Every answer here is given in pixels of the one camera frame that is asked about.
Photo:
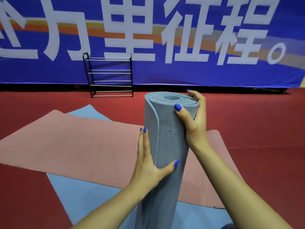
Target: blue wall backdrop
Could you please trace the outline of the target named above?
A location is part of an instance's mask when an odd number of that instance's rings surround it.
[[[84,52],[132,54],[134,84],[299,87],[305,0],[0,0],[1,83],[85,84]]]

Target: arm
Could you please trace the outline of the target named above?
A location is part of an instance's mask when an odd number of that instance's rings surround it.
[[[176,107],[177,115],[185,123],[186,140],[207,174],[236,228],[291,229],[260,196],[240,179],[216,154],[207,140],[206,100],[196,91],[188,91],[199,107],[193,120],[183,107]]]
[[[163,169],[158,169],[153,164],[148,130],[141,128],[137,160],[130,183],[75,224],[72,229],[118,229],[133,208],[173,170],[174,162]]]

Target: yoga mat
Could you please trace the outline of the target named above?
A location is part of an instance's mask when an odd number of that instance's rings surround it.
[[[145,95],[144,126],[149,129],[151,154],[157,168],[180,161],[171,175],[165,177],[140,202],[135,229],[171,228],[178,201],[189,147],[185,127],[174,111],[180,104],[195,117],[198,102],[187,95],[173,92],[152,92]]]
[[[67,114],[110,120],[96,111],[91,105],[87,105],[86,107]],[[114,187],[108,187],[54,174],[47,174],[47,176],[73,225],[95,208],[112,198],[120,190]],[[136,210],[137,207],[135,207],[125,219],[120,226],[120,229],[130,229],[135,227]],[[228,223],[232,223],[232,220],[225,209],[178,202],[172,229],[220,229]]]
[[[132,176],[139,125],[51,111],[0,141],[0,163],[123,188]],[[218,131],[212,148],[239,176]],[[179,201],[224,208],[193,152],[189,152]]]

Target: red mat flooring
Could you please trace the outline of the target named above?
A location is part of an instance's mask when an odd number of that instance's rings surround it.
[[[305,228],[305,88],[289,95],[205,94],[217,129],[245,181],[294,228]],[[91,104],[113,121],[143,125],[144,94],[91,99],[85,92],[0,92],[0,139],[56,109]],[[2,228],[69,228],[48,178],[0,165]]]

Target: hand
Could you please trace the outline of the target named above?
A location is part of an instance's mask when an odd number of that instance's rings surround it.
[[[129,185],[140,191],[139,194],[144,198],[165,176],[173,172],[178,163],[179,161],[173,161],[164,168],[158,169],[153,163],[148,129],[144,128],[142,130],[141,128],[135,170]]]
[[[199,103],[195,119],[179,104],[175,104],[174,107],[176,114],[185,124],[186,142],[196,154],[199,150],[210,149],[207,139],[206,98],[196,91],[188,91],[188,95],[195,98]]]

